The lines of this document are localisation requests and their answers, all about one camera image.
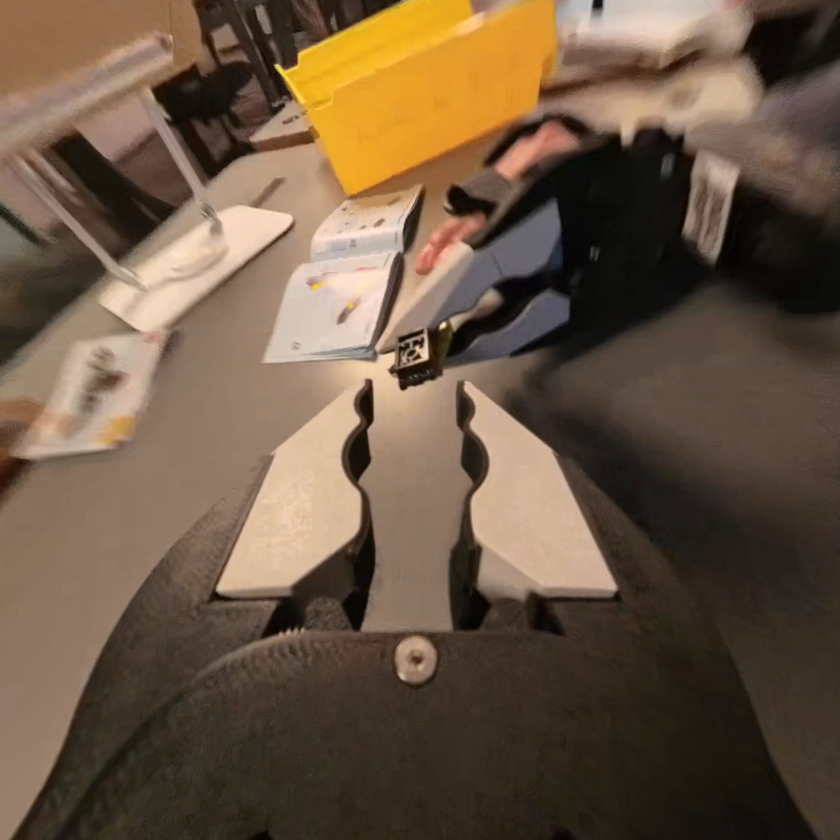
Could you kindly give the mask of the person's right hand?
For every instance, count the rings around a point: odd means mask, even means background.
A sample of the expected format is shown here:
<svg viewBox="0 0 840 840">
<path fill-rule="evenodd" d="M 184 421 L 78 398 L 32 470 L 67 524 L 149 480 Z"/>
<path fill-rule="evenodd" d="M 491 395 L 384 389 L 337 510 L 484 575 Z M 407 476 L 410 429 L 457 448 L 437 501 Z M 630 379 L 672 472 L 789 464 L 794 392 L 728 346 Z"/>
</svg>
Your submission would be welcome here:
<svg viewBox="0 0 840 840">
<path fill-rule="evenodd" d="M 493 170 L 507 184 L 522 179 L 538 163 L 555 154 L 574 151 L 580 139 L 561 123 L 550 121 L 539 130 L 513 143 L 495 162 Z M 420 276 L 427 276 L 453 247 L 479 232 L 487 223 L 484 212 L 452 217 L 438 227 L 416 256 L 415 269 Z"/>
</svg>

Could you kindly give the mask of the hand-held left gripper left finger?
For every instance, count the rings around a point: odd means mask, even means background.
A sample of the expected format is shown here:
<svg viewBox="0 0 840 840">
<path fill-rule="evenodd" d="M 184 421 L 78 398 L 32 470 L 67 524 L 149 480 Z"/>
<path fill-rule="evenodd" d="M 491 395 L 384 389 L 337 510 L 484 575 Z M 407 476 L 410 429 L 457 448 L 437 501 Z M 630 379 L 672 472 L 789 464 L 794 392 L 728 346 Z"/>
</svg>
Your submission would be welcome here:
<svg viewBox="0 0 840 840">
<path fill-rule="evenodd" d="M 280 444 L 261 469 L 215 585 L 229 601 L 286 602 L 304 616 L 331 600 L 360 629 L 375 569 L 369 498 L 372 380 L 353 386 Z"/>
</svg>

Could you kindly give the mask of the red yellow black brick assembly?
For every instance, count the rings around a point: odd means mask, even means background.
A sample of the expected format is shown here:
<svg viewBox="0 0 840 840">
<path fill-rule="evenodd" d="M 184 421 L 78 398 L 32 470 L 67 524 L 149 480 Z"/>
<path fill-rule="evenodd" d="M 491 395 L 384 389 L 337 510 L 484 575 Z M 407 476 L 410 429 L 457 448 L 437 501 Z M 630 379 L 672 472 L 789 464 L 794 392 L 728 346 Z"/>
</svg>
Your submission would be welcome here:
<svg viewBox="0 0 840 840">
<path fill-rule="evenodd" d="M 407 333 L 397 340 L 389 372 L 401 392 L 441 377 L 453 334 L 451 323 L 444 321 L 436 327 Z"/>
</svg>

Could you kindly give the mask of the yellow plastic bin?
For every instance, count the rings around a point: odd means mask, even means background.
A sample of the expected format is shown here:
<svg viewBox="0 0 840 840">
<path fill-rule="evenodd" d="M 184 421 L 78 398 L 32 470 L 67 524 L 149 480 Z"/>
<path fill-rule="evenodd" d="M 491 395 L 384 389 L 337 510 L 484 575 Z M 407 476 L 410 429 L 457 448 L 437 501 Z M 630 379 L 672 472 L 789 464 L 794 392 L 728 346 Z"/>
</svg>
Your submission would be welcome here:
<svg viewBox="0 0 840 840">
<path fill-rule="evenodd" d="M 353 196 L 528 114 L 556 58 L 554 2 L 412 1 L 276 71 Z"/>
</svg>

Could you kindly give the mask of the wooden book stand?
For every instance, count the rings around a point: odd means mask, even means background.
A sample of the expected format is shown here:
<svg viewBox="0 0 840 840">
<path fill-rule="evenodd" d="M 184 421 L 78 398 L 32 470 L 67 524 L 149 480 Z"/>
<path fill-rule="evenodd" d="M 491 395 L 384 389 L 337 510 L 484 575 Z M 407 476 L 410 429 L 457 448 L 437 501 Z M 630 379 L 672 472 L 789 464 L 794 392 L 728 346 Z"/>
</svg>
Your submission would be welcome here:
<svg viewBox="0 0 840 840">
<path fill-rule="evenodd" d="M 216 210 L 151 90 L 151 82 L 173 63 L 174 52 L 171 35 L 149 33 L 52 81 L 2 96 L 2 162 L 97 257 L 109 279 L 100 304 L 140 332 L 171 327 L 293 225 L 288 213 L 265 208 Z M 135 268 L 109 253 L 35 164 L 40 148 L 130 94 L 142 101 L 200 215 L 193 229 Z"/>
</svg>

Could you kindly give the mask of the open instruction booklet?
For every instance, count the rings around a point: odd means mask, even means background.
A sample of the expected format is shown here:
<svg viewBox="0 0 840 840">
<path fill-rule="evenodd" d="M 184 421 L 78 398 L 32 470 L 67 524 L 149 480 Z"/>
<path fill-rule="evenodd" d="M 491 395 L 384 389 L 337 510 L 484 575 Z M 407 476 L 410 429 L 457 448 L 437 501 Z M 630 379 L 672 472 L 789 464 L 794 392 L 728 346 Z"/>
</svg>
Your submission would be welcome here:
<svg viewBox="0 0 840 840">
<path fill-rule="evenodd" d="M 425 187 L 342 202 L 287 282 L 262 361 L 370 360 L 391 316 Z"/>
</svg>

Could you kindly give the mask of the closed instruction booklet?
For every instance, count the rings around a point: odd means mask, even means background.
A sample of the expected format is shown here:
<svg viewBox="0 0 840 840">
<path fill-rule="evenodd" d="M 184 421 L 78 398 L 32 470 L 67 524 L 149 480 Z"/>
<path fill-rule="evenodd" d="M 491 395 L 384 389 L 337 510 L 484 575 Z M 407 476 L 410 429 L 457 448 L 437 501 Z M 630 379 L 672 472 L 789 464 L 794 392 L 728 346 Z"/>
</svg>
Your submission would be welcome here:
<svg viewBox="0 0 840 840">
<path fill-rule="evenodd" d="M 133 439 L 169 331 L 128 332 L 73 344 L 45 407 L 13 449 L 40 461 L 112 451 Z"/>
</svg>

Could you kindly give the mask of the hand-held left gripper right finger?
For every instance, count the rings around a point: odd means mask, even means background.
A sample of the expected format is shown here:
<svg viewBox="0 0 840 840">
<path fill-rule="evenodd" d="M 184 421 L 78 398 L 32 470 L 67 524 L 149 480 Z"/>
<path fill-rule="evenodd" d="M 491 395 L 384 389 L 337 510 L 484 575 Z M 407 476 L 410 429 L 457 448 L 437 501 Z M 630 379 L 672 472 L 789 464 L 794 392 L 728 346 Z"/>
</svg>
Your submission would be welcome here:
<svg viewBox="0 0 840 840">
<path fill-rule="evenodd" d="M 456 424 L 469 487 L 451 550 L 453 628 L 477 629 L 503 602 L 614 602 L 618 583 L 553 449 L 468 381 Z"/>
</svg>

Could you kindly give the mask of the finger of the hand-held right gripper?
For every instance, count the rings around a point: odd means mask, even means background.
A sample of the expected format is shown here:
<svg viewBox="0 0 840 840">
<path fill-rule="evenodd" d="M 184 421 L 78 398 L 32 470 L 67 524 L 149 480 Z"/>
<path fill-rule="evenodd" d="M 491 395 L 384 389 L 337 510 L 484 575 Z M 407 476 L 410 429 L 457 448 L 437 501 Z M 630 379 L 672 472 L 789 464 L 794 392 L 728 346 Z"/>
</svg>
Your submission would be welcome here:
<svg viewBox="0 0 840 840">
<path fill-rule="evenodd" d="M 397 340 L 412 331 L 449 321 L 456 333 L 468 322 L 491 317 L 500 308 L 517 306 L 546 290 L 527 290 L 527 282 L 543 278 L 560 240 L 560 212 L 554 200 L 500 233 L 486 233 L 490 238 L 481 245 L 464 241 L 453 247 L 400 305 L 376 345 L 378 354 L 393 352 Z"/>
<path fill-rule="evenodd" d="M 525 351 L 563 327 L 570 318 L 567 295 L 542 290 L 517 306 L 500 308 L 491 317 L 468 322 L 453 338 L 450 361 L 496 361 Z"/>
</svg>

